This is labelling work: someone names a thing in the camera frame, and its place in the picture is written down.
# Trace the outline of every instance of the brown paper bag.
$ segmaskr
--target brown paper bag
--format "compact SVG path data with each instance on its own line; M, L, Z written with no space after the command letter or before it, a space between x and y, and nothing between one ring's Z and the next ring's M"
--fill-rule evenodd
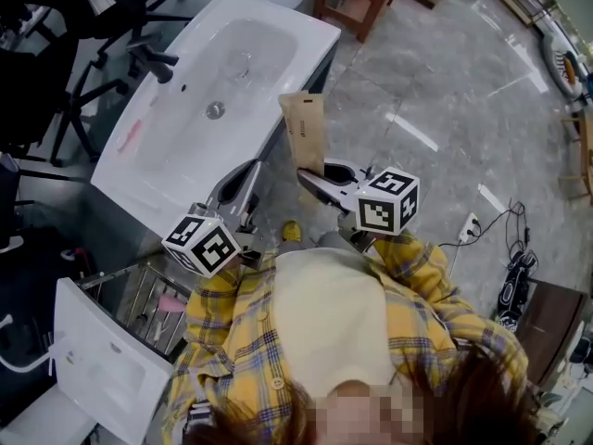
M286 120L295 169L304 168L323 176L323 95L307 92L283 94L278 97L278 101ZM316 198L304 188L301 188L300 198L307 208L316 204Z

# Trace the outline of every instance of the electrical outlet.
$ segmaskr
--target electrical outlet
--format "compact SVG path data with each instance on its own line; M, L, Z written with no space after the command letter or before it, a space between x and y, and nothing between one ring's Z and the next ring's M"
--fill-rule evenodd
M470 235L467 234L468 231L472 231L474 234L477 235L476 229L478 226L473 223L474 220L477 221L478 217L475 214L473 214L472 212L470 212L467 215L467 218L466 218L465 222L463 223L463 227L461 228L460 233L458 235L458 239L460 240L460 242L462 244L467 244L467 242L470 238Z

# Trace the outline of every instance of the shoe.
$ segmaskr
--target shoe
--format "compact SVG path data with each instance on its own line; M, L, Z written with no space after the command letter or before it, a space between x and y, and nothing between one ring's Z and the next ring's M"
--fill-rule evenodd
M302 240L300 227L296 221L287 221L284 223L282 228L282 240L283 241L297 241Z

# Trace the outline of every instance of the drain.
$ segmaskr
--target drain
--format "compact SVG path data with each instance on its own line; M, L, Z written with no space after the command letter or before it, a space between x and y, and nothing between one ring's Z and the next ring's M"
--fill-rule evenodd
M206 107L206 117L211 121L215 121L224 115L224 111L224 104L220 100L215 100Z

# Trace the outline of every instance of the white sink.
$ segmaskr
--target white sink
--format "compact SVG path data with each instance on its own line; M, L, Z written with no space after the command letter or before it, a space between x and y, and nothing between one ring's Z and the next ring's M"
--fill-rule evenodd
M148 74L121 114L91 183L165 236L193 202L255 159L340 31L259 0L213 0L166 50L170 82Z

